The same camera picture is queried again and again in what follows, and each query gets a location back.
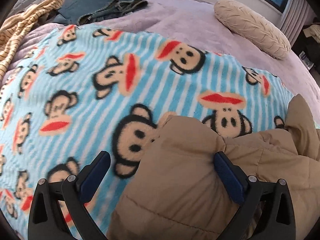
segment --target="tan puffer jacket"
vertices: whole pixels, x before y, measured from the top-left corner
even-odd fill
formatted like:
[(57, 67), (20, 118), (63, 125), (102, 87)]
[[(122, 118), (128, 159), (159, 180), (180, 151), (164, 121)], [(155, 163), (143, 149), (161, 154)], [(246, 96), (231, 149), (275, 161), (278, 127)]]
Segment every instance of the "tan puffer jacket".
[(320, 133), (301, 95), (285, 128), (223, 139), (196, 119), (169, 117), (122, 193), (108, 239), (216, 239), (238, 208), (214, 170), (219, 151), (247, 175), (287, 181), (296, 239), (304, 239), (320, 216)]

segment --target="lavender bedsheet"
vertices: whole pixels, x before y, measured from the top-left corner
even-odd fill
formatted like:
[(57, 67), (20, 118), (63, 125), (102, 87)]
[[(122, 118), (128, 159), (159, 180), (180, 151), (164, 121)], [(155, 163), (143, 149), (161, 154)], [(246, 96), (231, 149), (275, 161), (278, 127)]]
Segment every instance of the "lavender bedsheet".
[[(267, 70), (281, 78), (293, 93), (300, 93), (320, 123), (320, 88), (313, 77), (291, 52), (284, 60), (277, 60), (260, 51), (247, 39), (232, 33), (214, 16), (211, 3), (203, 0), (147, 0), (149, 6), (124, 17), (100, 22), (100, 25), (126, 32), (149, 31), (170, 39), (186, 42), (197, 48), (233, 55), (245, 67)], [(23, 40), (9, 69), (58, 24), (47, 24), (29, 33)]]

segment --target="curtain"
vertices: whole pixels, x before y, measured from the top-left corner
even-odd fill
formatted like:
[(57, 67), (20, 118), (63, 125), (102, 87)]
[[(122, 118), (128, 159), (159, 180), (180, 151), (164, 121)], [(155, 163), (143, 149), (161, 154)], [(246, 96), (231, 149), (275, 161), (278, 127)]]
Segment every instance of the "curtain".
[(306, 0), (288, 0), (278, 28), (288, 38), (291, 46), (297, 40), (311, 7)]

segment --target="blue striped blanket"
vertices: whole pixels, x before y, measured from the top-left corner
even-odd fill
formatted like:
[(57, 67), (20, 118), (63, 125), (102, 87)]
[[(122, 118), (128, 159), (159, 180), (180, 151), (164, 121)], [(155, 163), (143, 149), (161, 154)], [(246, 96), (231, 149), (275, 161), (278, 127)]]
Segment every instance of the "blue striped blanket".
[(0, 90), (0, 208), (26, 239), (38, 180), (78, 174), (106, 150), (112, 168), (85, 204), (106, 232), (170, 114), (195, 117), (224, 138), (283, 127), (293, 95), (258, 68), (155, 33), (98, 25), (52, 31)]

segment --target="cartoon monkey face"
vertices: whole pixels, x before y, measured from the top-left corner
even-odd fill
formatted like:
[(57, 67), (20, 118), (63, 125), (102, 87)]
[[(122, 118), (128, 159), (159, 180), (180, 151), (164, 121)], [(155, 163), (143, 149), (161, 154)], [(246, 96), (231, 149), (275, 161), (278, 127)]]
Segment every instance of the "cartoon monkey face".
[(33, 47), (23, 58), (32, 58), (37, 49), (37, 46)]
[(59, 37), (57, 42), (57, 46), (61, 46), (62, 44), (66, 44), (70, 41), (74, 41), (76, 36), (76, 25), (69, 25), (65, 28), (62, 35)]
[(8, 77), (8, 79), (6, 80), (5, 84), (9, 85), (10, 83), (12, 83), (12, 81), (14, 81), (17, 77), (17, 75), (20, 73), (20, 71), (23, 69), (23, 66), (18, 66), (16, 67), (12, 73), (10, 74), (10, 76)]
[(4, 130), (11, 119), (12, 113), (13, 113), (13, 103), (12, 103), (12, 95), (11, 97), (4, 103), (2, 113), (0, 116), (0, 121), (3, 121), (2, 129)]
[(78, 103), (78, 95), (76, 92), (69, 93), (60, 90), (52, 95), (44, 106), (44, 113), (48, 119), (43, 123), (39, 130), (42, 136), (53, 136), (64, 133), (72, 119), (65, 111)]
[(170, 114), (175, 113), (165, 113), (156, 125), (149, 108), (143, 104), (132, 106), (130, 114), (119, 122), (112, 138), (112, 152), (116, 159), (114, 172), (118, 177), (125, 179), (135, 174), (146, 149), (156, 139), (157, 129), (164, 125)]
[(6, 207), (7, 212), (9, 213), (9, 215), (12, 218), (17, 219), (18, 213), (14, 207), (15, 200), (14, 200), (13, 195), (11, 194), (11, 192), (9, 190), (4, 189), (4, 190), (0, 191), (0, 200), (1, 200), (2, 196), (4, 196), (3, 199), (5, 202), (5, 207)]
[(2, 155), (4, 144), (0, 144), (0, 176), (2, 175), (3, 165), (7, 162), (7, 158)]
[(105, 67), (92, 77), (92, 82), (97, 90), (96, 99), (105, 98), (112, 90), (115, 84), (118, 84), (118, 90), (123, 96), (132, 93), (140, 80), (139, 58), (130, 53), (124, 55), (124, 63), (111, 56), (107, 59)]
[(33, 190), (27, 187), (29, 175), (27, 171), (19, 171), (14, 196), (21, 200), (20, 208), (23, 212), (29, 213), (33, 199)]
[(16, 67), (5, 81), (4, 85), (0, 88), (0, 102), (4, 95), (5, 88), (10, 85), (17, 77), (19, 72), (23, 69), (23, 66)]
[(266, 78), (265, 75), (258, 74), (254, 69), (252, 68), (246, 68), (242, 67), (244, 71), (246, 71), (245, 80), (249, 85), (257, 85), (258, 83), (261, 84), (261, 90), (262, 94), (266, 97), (270, 95), (271, 92), (271, 86)]
[(22, 77), (20, 82), (20, 91), (18, 93), (18, 98), (23, 96), (25, 93), (25, 98), (28, 97), (30, 89), (38, 76), (38, 65), (34, 64)]
[(28, 113), (24, 116), (23, 119), (20, 119), (17, 123), (17, 127), (13, 136), (13, 143), (12, 143), (12, 151), (14, 155), (17, 152), (19, 154), (22, 154), (22, 146), (30, 133), (31, 116), (32, 116), (32, 113)]
[(199, 95), (198, 100), (203, 106), (212, 109), (212, 115), (202, 122), (221, 137), (235, 138), (252, 133), (251, 122), (239, 111), (246, 105), (240, 95), (206, 91)]
[(66, 72), (72, 73), (79, 68), (79, 63), (76, 60), (80, 60), (84, 56), (84, 52), (65, 54), (57, 59), (58, 65), (50, 68), (47, 73), (53, 77)]
[(276, 129), (284, 129), (284, 121), (279, 115), (274, 117), (273, 122), (275, 123)]
[[(80, 168), (79, 168), (78, 162), (73, 157), (69, 157), (66, 163), (58, 164), (53, 169), (48, 171), (46, 178), (49, 183), (64, 181), (70, 175), (77, 176), (79, 174), (79, 170)], [(92, 200), (89, 203), (84, 204), (87, 211), (91, 211), (93, 209), (96, 199), (97, 199), (97, 192), (95, 193), (95, 195), (93, 196)], [(65, 202), (59, 201), (59, 204), (67, 225), (71, 227), (73, 225), (73, 221), (68, 212)]]
[(7, 209), (7, 212), (12, 218), (17, 219), (18, 218), (18, 213), (14, 207), (14, 200), (8, 196), (4, 196), (4, 201), (5, 201), (5, 207)]
[(105, 36), (105, 38), (104, 38), (105, 41), (118, 41), (120, 39), (122, 33), (124, 33), (124, 32), (119, 31), (119, 30), (112, 30), (110, 28), (102, 28), (102, 29), (98, 29), (98, 30), (94, 31), (92, 36), (94, 38), (96, 38), (98, 36)]
[(167, 40), (156, 53), (156, 59), (171, 61), (170, 69), (177, 74), (193, 74), (201, 70), (205, 52), (179, 41)]

